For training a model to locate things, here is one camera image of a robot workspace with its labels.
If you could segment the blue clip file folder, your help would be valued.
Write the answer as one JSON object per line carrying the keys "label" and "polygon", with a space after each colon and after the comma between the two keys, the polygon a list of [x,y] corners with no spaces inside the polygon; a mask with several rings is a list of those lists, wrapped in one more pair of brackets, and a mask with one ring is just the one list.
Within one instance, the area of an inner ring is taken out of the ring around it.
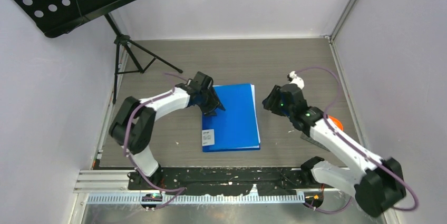
{"label": "blue clip file folder", "polygon": [[251,83],[215,85],[225,111],[202,117],[202,151],[258,150]]}

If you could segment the white paper stack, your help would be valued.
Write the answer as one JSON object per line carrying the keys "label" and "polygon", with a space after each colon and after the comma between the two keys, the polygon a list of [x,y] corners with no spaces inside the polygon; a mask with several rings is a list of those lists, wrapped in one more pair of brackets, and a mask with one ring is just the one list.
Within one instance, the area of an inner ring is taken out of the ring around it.
{"label": "white paper stack", "polygon": [[256,121],[256,129],[257,129],[257,139],[258,139],[257,149],[260,150],[261,138],[260,138],[260,133],[259,133],[258,119],[257,119],[255,85],[251,83],[250,87],[251,87],[252,101],[253,101],[253,106],[254,106],[254,115],[255,115],[255,121]]}

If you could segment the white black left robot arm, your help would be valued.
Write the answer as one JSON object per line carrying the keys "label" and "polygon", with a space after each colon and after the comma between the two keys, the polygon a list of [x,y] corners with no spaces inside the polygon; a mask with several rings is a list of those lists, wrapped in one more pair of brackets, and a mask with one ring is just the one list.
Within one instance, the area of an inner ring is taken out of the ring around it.
{"label": "white black left robot arm", "polygon": [[146,99],[126,98],[109,128],[109,135],[123,148],[149,189],[162,181],[162,167],[149,144],[156,120],[174,112],[197,106],[204,116],[225,110],[213,86],[213,78],[197,72],[194,78],[176,84],[170,90]]}

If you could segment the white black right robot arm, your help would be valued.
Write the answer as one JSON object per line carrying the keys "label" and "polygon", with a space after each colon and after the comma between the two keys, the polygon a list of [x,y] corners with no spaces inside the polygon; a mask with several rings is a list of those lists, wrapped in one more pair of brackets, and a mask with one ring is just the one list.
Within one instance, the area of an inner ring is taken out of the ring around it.
{"label": "white black right robot arm", "polygon": [[353,197],[371,217],[380,216],[406,197],[400,163],[383,159],[354,141],[321,109],[309,106],[297,84],[275,85],[262,104],[273,114],[287,117],[295,129],[322,144],[347,166],[343,169],[313,157],[300,166],[305,186],[320,183],[336,188]]}

